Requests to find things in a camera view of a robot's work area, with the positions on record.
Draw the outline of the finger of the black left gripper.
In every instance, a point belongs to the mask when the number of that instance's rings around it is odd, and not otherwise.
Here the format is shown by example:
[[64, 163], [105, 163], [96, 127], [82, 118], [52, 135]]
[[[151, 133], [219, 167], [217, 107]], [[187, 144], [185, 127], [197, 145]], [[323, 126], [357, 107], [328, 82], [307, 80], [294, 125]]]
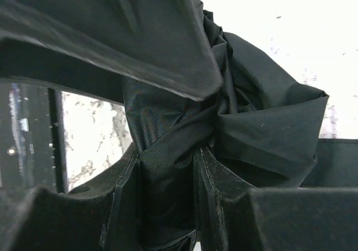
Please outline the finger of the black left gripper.
[[1, 78], [122, 102], [124, 78], [202, 101], [222, 84], [198, 0], [1, 0]]

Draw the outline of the black folding umbrella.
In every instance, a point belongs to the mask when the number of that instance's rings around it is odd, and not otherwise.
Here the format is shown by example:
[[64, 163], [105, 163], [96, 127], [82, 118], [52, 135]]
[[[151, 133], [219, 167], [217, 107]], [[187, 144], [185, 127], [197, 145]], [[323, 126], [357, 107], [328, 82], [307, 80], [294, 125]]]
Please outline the black folding umbrella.
[[140, 159], [144, 250], [192, 250], [200, 240], [194, 154], [203, 147], [255, 188], [357, 189], [357, 141], [318, 136], [328, 95], [224, 32], [198, 1], [223, 76], [219, 93], [197, 103], [135, 80], [124, 83]]

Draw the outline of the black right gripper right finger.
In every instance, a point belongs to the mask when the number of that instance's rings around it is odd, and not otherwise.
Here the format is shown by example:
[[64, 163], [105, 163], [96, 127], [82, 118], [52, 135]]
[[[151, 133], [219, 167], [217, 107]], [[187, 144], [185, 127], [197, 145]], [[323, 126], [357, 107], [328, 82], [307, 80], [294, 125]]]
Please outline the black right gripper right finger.
[[255, 188], [206, 147], [194, 172], [202, 250], [357, 249], [355, 188]]

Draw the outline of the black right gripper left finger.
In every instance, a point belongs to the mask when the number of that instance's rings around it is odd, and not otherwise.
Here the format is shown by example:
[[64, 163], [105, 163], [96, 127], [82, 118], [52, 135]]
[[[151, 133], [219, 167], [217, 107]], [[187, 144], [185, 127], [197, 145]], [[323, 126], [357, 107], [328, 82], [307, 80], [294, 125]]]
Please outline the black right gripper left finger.
[[138, 153], [67, 194], [1, 190], [2, 250], [139, 250]]

